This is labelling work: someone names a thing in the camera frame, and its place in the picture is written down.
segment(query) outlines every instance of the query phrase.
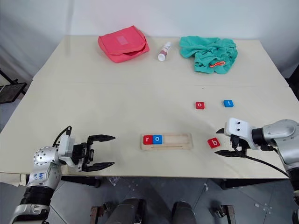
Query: red pouch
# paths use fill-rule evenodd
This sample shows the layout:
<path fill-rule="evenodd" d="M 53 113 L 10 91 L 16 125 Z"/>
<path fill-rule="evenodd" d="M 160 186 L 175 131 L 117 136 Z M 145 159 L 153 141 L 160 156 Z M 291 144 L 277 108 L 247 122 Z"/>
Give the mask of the red pouch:
<path fill-rule="evenodd" d="M 135 26 L 99 36 L 98 44 L 116 63 L 130 60 L 150 50 L 145 36 Z"/>

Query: teal towel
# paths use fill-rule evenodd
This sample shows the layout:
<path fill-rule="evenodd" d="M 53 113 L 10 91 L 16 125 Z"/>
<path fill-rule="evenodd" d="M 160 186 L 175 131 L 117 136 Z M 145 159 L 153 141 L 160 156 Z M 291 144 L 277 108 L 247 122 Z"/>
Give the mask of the teal towel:
<path fill-rule="evenodd" d="M 236 44 L 230 39 L 185 36 L 181 38 L 179 45 L 183 57 L 195 56 L 195 71 L 205 73 L 227 73 L 238 55 Z M 210 67 L 222 61 L 225 61 L 225 65 Z"/>

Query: black cable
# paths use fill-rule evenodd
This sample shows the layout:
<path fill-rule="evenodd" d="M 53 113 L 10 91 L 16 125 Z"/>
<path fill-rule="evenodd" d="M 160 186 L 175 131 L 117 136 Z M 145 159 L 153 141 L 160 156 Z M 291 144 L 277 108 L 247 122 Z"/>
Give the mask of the black cable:
<path fill-rule="evenodd" d="M 240 151 L 237 150 L 237 148 L 233 148 L 233 149 L 237 152 L 238 156 L 241 157 Z M 283 173 L 283 174 L 286 175 L 287 177 L 289 177 L 289 175 L 288 175 L 285 171 L 283 171 L 283 170 L 279 169 L 278 167 L 276 167 L 276 166 L 274 166 L 274 165 L 272 165 L 272 164 L 270 164 L 270 163 L 267 163 L 267 162 L 265 162 L 265 161 L 263 161 L 263 160 L 259 160 L 259 159 L 256 159 L 256 158 L 253 158 L 253 157 L 250 157 L 250 156 L 247 156 L 247 155 L 244 155 L 243 158 L 246 158 L 246 159 L 249 159 L 249 160 L 253 160 L 253 161 L 256 161 L 256 162 L 260 162 L 260 163 L 262 163 L 262 164 L 265 164 L 265 165 L 267 165 L 267 166 L 269 166 L 269 167 L 272 167 L 273 169 L 276 169 L 276 170 L 279 171 L 280 173 Z"/>
<path fill-rule="evenodd" d="M 55 147 L 55 145 L 56 145 L 58 139 L 60 138 L 60 136 L 61 136 L 64 132 L 66 132 L 66 134 L 67 134 L 68 136 L 70 136 L 70 135 L 71 135 L 71 126 L 67 126 L 61 133 L 59 133 L 59 135 L 56 137 L 56 139 L 55 139 L 55 141 L 54 141 L 52 147 Z"/>

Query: white wall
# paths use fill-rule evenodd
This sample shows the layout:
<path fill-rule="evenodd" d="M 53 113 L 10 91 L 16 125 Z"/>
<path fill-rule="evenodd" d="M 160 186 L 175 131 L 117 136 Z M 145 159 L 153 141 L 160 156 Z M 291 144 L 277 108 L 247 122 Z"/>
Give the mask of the white wall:
<path fill-rule="evenodd" d="M 150 36 L 256 38 L 281 72 L 299 62 L 299 0 L 1 0 L 0 64 L 30 78 L 63 35 L 131 25 Z"/>

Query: blue letter block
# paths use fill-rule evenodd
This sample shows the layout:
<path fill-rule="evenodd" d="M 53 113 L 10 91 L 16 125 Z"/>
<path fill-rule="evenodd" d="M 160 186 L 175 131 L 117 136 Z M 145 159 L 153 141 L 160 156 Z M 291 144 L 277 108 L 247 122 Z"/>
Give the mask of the blue letter block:
<path fill-rule="evenodd" d="M 162 135 L 154 135 L 154 144 L 162 144 Z"/>
<path fill-rule="evenodd" d="M 233 101 L 230 99 L 224 100 L 223 103 L 224 103 L 225 107 L 233 107 L 234 106 Z"/>

